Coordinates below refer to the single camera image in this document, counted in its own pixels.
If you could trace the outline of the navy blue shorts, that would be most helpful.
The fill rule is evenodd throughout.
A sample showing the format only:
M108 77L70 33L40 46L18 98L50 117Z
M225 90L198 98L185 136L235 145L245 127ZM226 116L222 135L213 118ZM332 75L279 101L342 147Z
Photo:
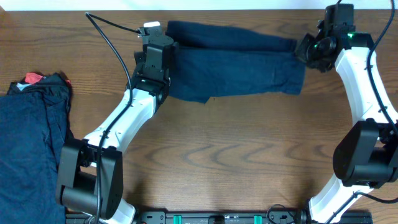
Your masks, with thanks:
M296 40L251 30L169 21L178 42L170 69L170 96L206 103L211 97L302 91L305 65L294 57Z

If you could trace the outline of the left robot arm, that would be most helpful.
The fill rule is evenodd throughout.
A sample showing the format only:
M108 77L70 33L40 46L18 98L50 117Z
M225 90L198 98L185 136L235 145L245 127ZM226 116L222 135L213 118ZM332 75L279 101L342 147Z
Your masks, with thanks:
M177 45L164 34L145 35L121 102L84 139L65 141L55 191L58 204L87 214L90 223L133 222L136 209L123 199L123 155L169 94L169 68Z

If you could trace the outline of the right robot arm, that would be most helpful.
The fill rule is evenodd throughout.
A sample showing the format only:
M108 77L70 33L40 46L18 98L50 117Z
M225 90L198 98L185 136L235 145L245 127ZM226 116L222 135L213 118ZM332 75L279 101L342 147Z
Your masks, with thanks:
M318 34L307 34L295 56L308 68L336 70L348 97L352 128L333 154L333 175L294 223L371 223L368 213L349 210L359 198L397 180L397 111L377 69L377 40L357 32L354 6L337 2L325 9Z

